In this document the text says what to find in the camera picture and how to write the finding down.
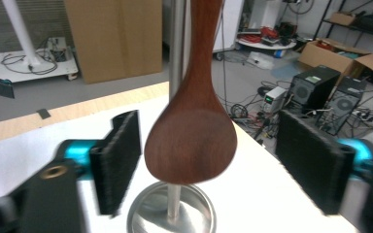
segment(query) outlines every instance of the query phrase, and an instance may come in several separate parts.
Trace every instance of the table surface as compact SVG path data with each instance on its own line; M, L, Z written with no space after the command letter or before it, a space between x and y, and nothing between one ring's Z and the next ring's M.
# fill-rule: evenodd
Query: table surface
M0 122L0 196L47 164L66 139L102 139L118 114L140 111L144 145L154 121L168 102L168 83L51 110L51 118L24 116ZM324 216L284 166L239 127L238 148L218 177L198 183L217 213L217 232L357 232L342 216ZM156 183L143 156L113 219L98 216L92 182L78 182L90 232L124 232L136 196Z

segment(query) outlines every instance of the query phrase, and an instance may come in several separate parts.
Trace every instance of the floor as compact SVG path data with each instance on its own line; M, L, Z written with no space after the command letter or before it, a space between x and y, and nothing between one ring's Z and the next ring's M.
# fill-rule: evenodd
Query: floor
M214 89L225 108L230 112L231 107L239 103L247 107L250 116L256 116L260 110L260 102L257 101L261 100L257 92L258 88L263 85L288 88L293 75L301 73L304 67L295 62L299 53L288 51L283 58L270 58L274 66L270 70L261 64L263 61L258 64L246 62L251 51L253 50L228 51L222 61L214 59L212 72ZM166 81L168 81L168 51L164 49L163 71L158 74L95 84L85 84L82 78L69 82L63 77L15 83L16 99L0 97L0 121L34 114L41 109L58 108ZM247 130L249 134L254 134L253 129L247 128ZM264 139L263 144L273 153L275 142ZM348 205L344 207L343 214L349 221L357 224L356 211L365 198L367 186L365 183L354 181L349 189L346 195L351 201L346 202Z

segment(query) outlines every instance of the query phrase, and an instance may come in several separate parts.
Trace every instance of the cardboard box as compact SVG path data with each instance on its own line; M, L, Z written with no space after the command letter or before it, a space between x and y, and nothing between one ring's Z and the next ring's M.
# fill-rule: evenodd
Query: cardboard box
M161 72L161 0L64 2L86 83Z
M318 47L317 44L320 41L329 44L333 48L333 50L326 50ZM357 54L358 58L352 59L346 55L341 54L345 52ZM338 83L341 81L342 77L345 76L360 79L360 75L365 68L369 68L373 71L373 53L365 50L347 47L339 42L330 39L309 42L299 56L298 61L312 67L324 65L341 72Z
M353 24L355 20L356 18L351 13L345 13L345 12L333 13L331 18L329 19L330 22L338 23L338 24L346 25L346 26Z

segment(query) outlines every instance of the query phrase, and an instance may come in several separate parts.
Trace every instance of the white table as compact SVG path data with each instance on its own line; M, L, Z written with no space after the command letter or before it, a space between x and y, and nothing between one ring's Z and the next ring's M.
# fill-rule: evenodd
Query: white table
M142 144L167 103L167 96L102 111L38 128L0 141L0 196L48 163L66 139L102 139L110 119L139 109ZM283 165L239 127L238 148L230 166L213 180L198 183L217 214L217 232L357 232L342 216L324 216ZM157 180L141 156L121 215L98 216L91 182L79 182L90 232L125 232L128 210L136 196Z

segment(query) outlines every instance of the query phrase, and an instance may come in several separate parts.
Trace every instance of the wooden spoon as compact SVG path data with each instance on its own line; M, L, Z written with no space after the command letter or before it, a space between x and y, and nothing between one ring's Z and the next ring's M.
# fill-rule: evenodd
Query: wooden spoon
M212 86L211 62L222 0L191 1L191 51L186 76L148 137L151 174L173 184L199 183L231 162L237 138Z

